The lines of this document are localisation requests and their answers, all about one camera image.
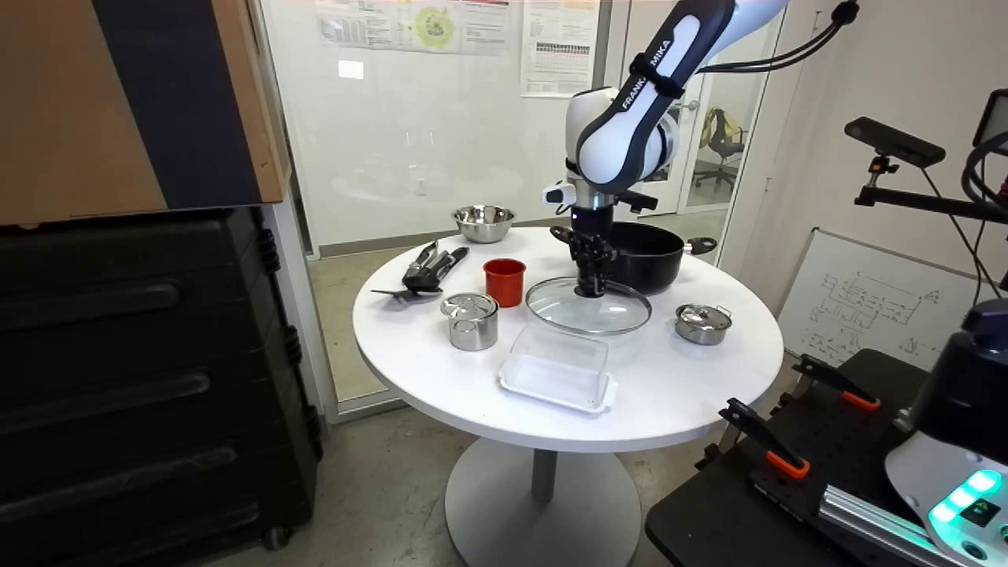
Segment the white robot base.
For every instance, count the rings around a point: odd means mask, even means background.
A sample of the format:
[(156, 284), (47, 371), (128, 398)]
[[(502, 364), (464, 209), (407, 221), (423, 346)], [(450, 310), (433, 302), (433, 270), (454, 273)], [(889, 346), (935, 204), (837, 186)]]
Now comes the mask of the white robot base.
[(886, 475), (931, 546), (1008, 567), (1008, 299), (963, 315), (901, 425)]

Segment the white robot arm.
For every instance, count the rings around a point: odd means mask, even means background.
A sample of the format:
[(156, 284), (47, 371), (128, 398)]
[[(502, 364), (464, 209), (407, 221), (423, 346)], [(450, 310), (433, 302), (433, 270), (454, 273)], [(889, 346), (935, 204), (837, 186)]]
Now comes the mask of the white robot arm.
[(657, 122), (691, 77), (738, 39), (773, 24), (788, 0), (677, 0), (628, 82), (606, 96), (580, 92), (567, 105), (567, 180), (575, 189), (569, 221), (575, 292), (601, 296), (612, 209), (673, 152)]

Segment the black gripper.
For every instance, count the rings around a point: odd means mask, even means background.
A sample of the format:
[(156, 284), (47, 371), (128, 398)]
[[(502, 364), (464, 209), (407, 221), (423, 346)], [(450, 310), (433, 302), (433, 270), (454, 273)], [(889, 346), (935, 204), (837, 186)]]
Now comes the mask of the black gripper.
[(606, 296), (609, 284), (606, 284), (606, 264), (613, 259), (613, 248), (609, 243), (613, 224), (613, 210), (612, 209), (574, 209), (569, 210), (569, 229), (574, 229), (574, 263), (575, 267), (575, 292), (580, 296)]

